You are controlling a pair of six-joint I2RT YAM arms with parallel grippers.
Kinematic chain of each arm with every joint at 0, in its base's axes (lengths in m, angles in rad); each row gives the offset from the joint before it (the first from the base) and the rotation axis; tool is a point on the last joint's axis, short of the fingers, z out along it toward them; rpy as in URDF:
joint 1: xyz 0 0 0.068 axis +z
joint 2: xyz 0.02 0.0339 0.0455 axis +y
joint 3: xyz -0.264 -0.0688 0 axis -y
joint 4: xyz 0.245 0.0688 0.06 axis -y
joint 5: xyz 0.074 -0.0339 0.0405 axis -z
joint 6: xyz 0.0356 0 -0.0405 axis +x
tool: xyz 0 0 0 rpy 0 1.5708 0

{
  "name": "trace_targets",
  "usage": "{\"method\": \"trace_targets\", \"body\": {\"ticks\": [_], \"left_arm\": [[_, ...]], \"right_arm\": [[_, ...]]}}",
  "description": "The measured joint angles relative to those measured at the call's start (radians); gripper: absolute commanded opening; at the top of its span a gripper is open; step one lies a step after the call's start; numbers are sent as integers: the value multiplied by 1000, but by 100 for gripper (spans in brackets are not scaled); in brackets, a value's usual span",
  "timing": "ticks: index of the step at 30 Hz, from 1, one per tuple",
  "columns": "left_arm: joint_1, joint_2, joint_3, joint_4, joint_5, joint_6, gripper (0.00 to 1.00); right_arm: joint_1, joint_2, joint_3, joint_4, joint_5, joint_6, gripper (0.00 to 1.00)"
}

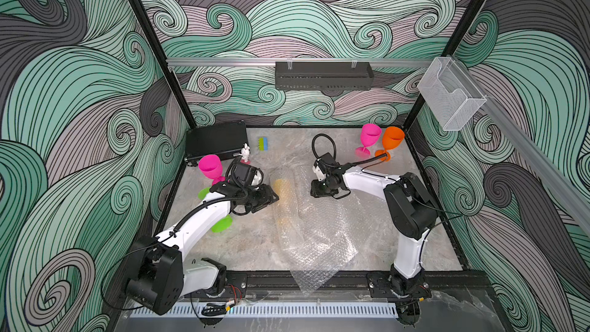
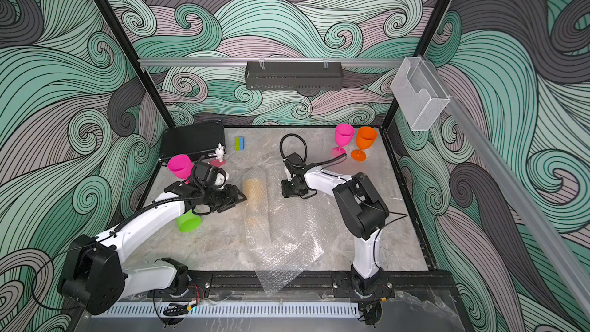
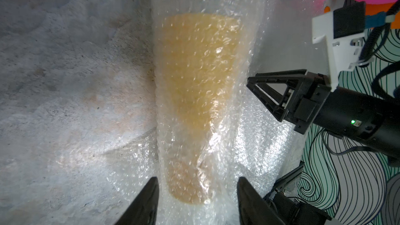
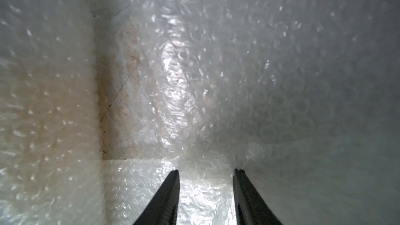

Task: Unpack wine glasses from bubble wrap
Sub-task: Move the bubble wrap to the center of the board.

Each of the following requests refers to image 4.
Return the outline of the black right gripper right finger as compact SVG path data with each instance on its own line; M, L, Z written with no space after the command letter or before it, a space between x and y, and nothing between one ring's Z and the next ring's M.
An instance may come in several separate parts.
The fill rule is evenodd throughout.
M238 225L282 225L242 169L235 169L233 192Z

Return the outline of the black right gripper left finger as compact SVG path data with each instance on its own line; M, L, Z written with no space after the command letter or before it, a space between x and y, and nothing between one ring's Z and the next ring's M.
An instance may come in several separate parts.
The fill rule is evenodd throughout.
M179 171L172 170L134 225L176 225L179 194Z

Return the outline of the bubble yellow glass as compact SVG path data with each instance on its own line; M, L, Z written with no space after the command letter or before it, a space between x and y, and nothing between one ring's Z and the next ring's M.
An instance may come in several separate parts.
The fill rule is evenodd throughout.
M1 224L106 224L94 50L83 0L1 0Z

